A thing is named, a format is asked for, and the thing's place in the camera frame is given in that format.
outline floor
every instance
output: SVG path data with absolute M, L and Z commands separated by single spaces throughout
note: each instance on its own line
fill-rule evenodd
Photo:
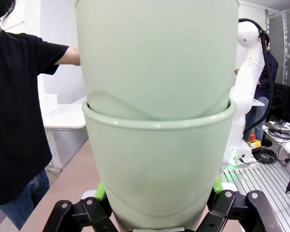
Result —
M 49 170 L 46 170 L 46 173 L 49 179 L 49 183 L 52 186 L 53 183 L 56 181 L 58 174 L 51 173 Z M 0 211 L 0 232 L 18 232 L 18 229 L 1 211 Z

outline stacked cups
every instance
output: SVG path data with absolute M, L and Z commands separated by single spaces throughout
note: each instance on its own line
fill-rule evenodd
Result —
M 76 12 L 87 130 L 117 220 L 193 229 L 235 111 L 238 2 L 78 0 Z

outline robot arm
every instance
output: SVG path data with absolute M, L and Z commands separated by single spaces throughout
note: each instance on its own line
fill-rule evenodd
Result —
M 223 158 L 224 162 L 232 166 L 255 162 L 251 148 L 243 140 L 243 132 L 245 115 L 252 107 L 255 90 L 264 67 L 262 45 L 258 38 L 259 30 L 253 23 L 245 21 L 238 24 L 237 41 L 246 49 L 246 52 L 235 86 L 230 92 L 230 98 L 236 104 L 236 112 Z
M 262 45 L 258 42 L 259 30 L 251 22 L 238 24 L 238 43 L 246 49 L 244 62 L 238 72 L 230 98 L 236 104 L 236 113 L 247 114 L 253 103 L 256 86 L 264 68 Z

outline metal workbench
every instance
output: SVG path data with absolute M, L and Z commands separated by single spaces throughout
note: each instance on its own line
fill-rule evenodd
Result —
M 222 181 L 236 185 L 238 191 L 246 195 L 252 190 L 261 190 L 268 198 L 278 222 L 285 232 L 290 232 L 290 194 L 286 186 L 290 174 L 278 161 L 273 164 L 262 164 L 243 169 L 223 170 Z

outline black t-shirt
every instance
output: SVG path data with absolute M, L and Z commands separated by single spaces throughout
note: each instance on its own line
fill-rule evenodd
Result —
M 51 161 L 37 75 L 54 74 L 67 49 L 0 31 L 0 205 L 16 198 Z

